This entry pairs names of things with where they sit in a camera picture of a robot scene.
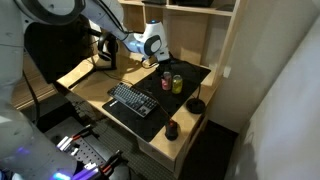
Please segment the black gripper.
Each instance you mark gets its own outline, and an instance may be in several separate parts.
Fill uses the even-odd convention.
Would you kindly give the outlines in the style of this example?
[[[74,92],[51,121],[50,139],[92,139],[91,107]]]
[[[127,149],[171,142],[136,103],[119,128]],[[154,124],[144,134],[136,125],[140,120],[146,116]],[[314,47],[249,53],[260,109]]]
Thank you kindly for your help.
[[[167,59],[158,63],[158,67],[156,68],[156,72],[158,75],[162,75],[166,71],[172,70],[172,65],[175,64],[176,61],[173,59]]]

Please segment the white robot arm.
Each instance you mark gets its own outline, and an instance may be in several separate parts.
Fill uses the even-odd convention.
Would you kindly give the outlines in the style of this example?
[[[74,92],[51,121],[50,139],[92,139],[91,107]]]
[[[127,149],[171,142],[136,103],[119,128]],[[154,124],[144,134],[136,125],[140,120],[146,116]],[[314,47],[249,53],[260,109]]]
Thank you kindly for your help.
[[[66,25],[80,14],[110,32],[126,48],[145,57],[154,55],[158,61],[169,58],[166,37],[161,22],[149,24],[143,34],[127,31],[121,23],[123,9],[118,0],[3,0],[1,42],[13,51],[16,72],[22,73],[24,32],[28,27],[25,17],[47,25]]]

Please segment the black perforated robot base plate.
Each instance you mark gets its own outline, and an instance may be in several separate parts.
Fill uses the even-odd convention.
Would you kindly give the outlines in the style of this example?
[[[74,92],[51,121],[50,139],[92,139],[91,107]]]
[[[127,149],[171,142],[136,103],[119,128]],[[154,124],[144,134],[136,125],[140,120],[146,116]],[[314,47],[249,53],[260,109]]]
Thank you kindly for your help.
[[[82,126],[73,117],[57,123],[45,135],[83,166],[72,178],[57,174],[53,180],[139,180],[120,150],[104,149],[92,127]]]

